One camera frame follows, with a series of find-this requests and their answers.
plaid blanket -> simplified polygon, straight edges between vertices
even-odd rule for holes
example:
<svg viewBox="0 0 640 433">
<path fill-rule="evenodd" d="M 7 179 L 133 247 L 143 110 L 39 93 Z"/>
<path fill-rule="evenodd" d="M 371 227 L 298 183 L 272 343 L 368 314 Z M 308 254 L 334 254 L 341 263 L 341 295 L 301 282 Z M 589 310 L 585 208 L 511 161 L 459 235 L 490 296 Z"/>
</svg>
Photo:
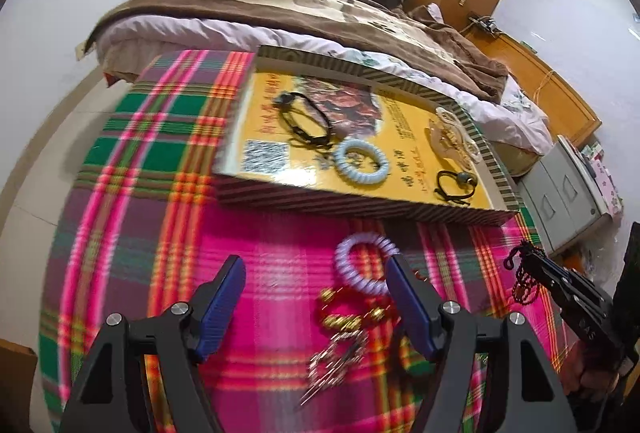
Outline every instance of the plaid blanket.
<svg viewBox="0 0 640 433">
<path fill-rule="evenodd" d="M 233 432 L 408 431 L 420 392 L 388 369 L 391 323 L 371 330 L 363 362 L 339 387 L 300 409 L 305 365 L 328 338 L 315 300 L 336 285 L 335 246 L 355 231 L 388 236 L 437 291 L 467 309 L 529 319 L 554 366 L 568 338 L 546 291 L 523 309 L 501 260 L 522 238 L 538 241 L 526 210 L 502 227 L 346 220 L 223 207 L 210 166 L 227 108 L 251 54 L 184 51 L 159 57 L 140 77 L 89 151 L 58 225 L 42 301 L 40 366 L 57 428 L 72 381 L 101 323 L 157 315 L 211 280 L 228 254 L 247 265 L 246 288 L 220 352 L 200 373 L 226 430 Z M 374 251 L 358 268 L 380 277 Z M 416 354 L 403 343 L 406 362 Z M 174 431 L 158 365 L 147 364 L 160 431 Z M 476 363 L 463 430 L 481 406 Z M 348 400 L 350 406 L 340 405 Z"/>
</svg>

cardboard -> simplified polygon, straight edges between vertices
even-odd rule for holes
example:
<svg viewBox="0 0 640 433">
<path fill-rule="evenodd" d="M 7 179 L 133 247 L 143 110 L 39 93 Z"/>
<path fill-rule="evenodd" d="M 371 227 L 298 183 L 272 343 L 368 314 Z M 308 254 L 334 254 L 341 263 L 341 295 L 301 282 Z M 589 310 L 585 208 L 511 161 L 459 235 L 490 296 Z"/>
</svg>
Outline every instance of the cardboard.
<svg viewBox="0 0 640 433">
<path fill-rule="evenodd" d="M 357 128 L 390 161 L 388 178 L 376 186 L 353 184 L 326 155 L 293 139 L 272 105 L 284 90 L 305 93 L 338 125 Z M 428 127 L 437 121 L 437 106 L 457 116 L 482 153 L 482 162 L 474 166 L 479 185 L 470 206 L 446 203 L 434 193 L 439 170 L 461 171 L 431 149 Z M 298 124 L 321 135 L 313 110 L 302 102 L 295 107 Z M 332 57 L 264 46 L 233 110 L 214 166 L 221 203 L 331 216 L 491 224 L 504 223 L 519 210 L 503 170 L 466 112 L 453 99 L 406 79 Z M 350 160 L 361 171 L 374 171 L 369 158 L 356 154 Z M 463 193 L 454 180 L 444 179 L 443 185 L 448 192 Z"/>
<path fill-rule="evenodd" d="M 30 348 L 0 339 L 0 431 L 31 433 L 29 409 L 37 362 Z"/>
</svg>

blue gripper pad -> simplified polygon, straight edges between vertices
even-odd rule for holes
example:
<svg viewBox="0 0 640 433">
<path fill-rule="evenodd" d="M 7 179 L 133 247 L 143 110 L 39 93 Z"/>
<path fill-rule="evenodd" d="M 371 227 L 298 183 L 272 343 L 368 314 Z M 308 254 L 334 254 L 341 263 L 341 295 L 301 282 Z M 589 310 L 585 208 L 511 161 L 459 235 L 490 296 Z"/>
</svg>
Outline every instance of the blue gripper pad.
<svg viewBox="0 0 640 433">
<path fill-rule="evenodd" d="M 385 277 L 411 344 L 428 361 L 435 361 L 444 348 L 444 331 L 438 312 L 442 299 L 431 283 L 415 277 L 401 254 L 387 260 Z"/>
<path fill-rule="evenodd" d="M 199 363 L 220 348 L 245 281 L 244 261 L 239 256 L 229 256 L 215 279 L 196 289 L 190 301 L 190 333 L 194 341 L 189 344 Z"/>
</svg>

light blue coil bracelet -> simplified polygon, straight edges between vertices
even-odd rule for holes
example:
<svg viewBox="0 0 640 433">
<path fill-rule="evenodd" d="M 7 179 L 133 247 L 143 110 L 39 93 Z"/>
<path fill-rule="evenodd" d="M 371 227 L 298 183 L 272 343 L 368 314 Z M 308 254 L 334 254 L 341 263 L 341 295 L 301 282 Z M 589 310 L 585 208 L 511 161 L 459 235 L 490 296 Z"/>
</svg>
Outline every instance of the light blue coil bracelet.
<svg viewBox="0 0 640 433">
<path fill-rule="evenodd" d="M 378 164 L 378 171 L 365 173 L 358 171 L 347 162 L 347 153 L 351 150 L 364 152 L 372 157 Z M 380 184 L 389 175 L 389 161 L 382 150 L 372 143 L 362 139 L 347 138 L 338 144 L 334 151 L 335 167 L 338 173 L 348 178 L 355 184 L 373 185 Z"/>
</svg>

black cord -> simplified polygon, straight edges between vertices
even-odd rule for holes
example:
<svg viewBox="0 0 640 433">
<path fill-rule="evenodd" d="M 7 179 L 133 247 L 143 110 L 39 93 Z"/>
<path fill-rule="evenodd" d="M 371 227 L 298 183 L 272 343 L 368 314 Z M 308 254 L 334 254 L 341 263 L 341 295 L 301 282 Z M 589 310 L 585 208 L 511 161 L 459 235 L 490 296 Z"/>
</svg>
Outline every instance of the black cord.
<svg viewBox="0 0 640 433">
<path fill-rule="evenodd" d="M 440 179 L 442 179 L 442 177 L 444 176 L 456 179 L 458 186 L 460 186 L 461 188 L 465 187 L 465 185 L 471 186 L 473 188 L 471 190 L 471 193 L 467 193 L 466 195 L 449 195 L 440 184 Z M 438 187 L 434 189 L 434 192 L 436 194 L 440 195 L 445 202 L 453 202 L 455 204 L 460 204 L 461 206 L 469 205 L 469 202 L 466 202 L 465 199 L 471 198 L 474 193 L 476 193 L 476 187 L 478 186 L 478 179 L 475 177 L 475 175 L 466 171 L 457 173 L 455 171 L 449 171 L 446 169 L 438 171 L 436 182 L 438 183 Z"/>
<path fill-rule="evenodd" d="M 304 99 L 306 104 L 313 108 L 324 121 L 324 125 L 326 126 L 326 134 L 324 136 L 310 136 L 305 132 L 302 128 L 300 128 L 296 121 L 293 119 L 293 115 L 291 114 L 291 108 L 293 107 L 293 101 L 297 98 Z M 305 142 L 310 146 L 314 146 L 315 148 L 328 148 L 331 146 L 331 139 L 334 136 L 334 125 L 329 120 L 327 115 L 320 110 L 318 105 L 314 103 L 311 99 L 309 99 L 305 94 L 301 94 L 300 92 L 281 92 L 277 97 L 273 99 L 273 105 L 277 106 L 280 110 L 280 115 L 291 132 L 297 136 L 300 140 Z"/>
</svg>

